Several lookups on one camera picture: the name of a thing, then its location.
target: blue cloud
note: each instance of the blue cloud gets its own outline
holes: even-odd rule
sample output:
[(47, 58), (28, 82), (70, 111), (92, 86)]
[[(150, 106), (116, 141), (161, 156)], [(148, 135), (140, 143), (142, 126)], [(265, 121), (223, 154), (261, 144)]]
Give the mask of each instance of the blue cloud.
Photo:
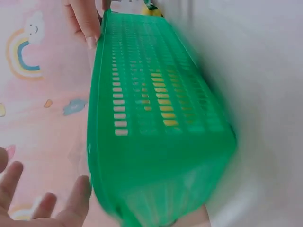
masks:
[(82, 99), (74, 99), (71, 100), (71, 102), (64, 107), (63, 109), (63, 115), (64, 116), (69, 116), (71, 114), (80, 112), (85, 108), (85, 105), (87, 104), (87, 101), (84, 101)]

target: green plastic basket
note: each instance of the green plastic basket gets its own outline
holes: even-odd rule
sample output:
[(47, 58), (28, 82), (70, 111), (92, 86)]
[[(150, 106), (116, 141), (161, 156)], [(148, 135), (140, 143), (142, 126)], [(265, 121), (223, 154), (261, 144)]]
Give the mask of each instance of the green plastic basket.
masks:
[(91, 181), (123, 227), (161, 227), (199, 208), (233, 152), (234, 134), (161, 17), (105, 13), (88, 122)]

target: rainbow drawing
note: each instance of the rainbow drawing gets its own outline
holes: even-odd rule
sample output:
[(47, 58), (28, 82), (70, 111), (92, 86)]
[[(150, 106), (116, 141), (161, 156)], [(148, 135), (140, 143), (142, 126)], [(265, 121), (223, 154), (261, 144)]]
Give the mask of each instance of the rainbow drawing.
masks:
[(41, 12), (30, 17), (25, 28), (16, 31), (7, 41), (6, 58), (11, 72), (19, 79), (42, 80), (40, 66), (27, 65), (23, 59), (22, 51), (31, 44), (40, 44), (44, 37), (44, 22)]

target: white wall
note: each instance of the white wall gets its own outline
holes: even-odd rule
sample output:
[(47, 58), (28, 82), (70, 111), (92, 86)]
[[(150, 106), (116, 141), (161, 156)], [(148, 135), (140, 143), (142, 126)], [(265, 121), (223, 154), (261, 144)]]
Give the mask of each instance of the white wall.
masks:
[(239, 136), (207, 204), (212, 226), (302, 226), (303, 1), (158, 2), (206, 62)]

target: fingernail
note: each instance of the fingernail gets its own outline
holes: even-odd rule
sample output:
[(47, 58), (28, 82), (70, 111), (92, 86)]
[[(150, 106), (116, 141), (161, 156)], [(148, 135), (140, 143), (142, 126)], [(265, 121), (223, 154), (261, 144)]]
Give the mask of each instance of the fingernail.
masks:
[(94, 37), (88, 37), (86, 42), (90, 49), (94, 49), (97, 46), (97, 41)]

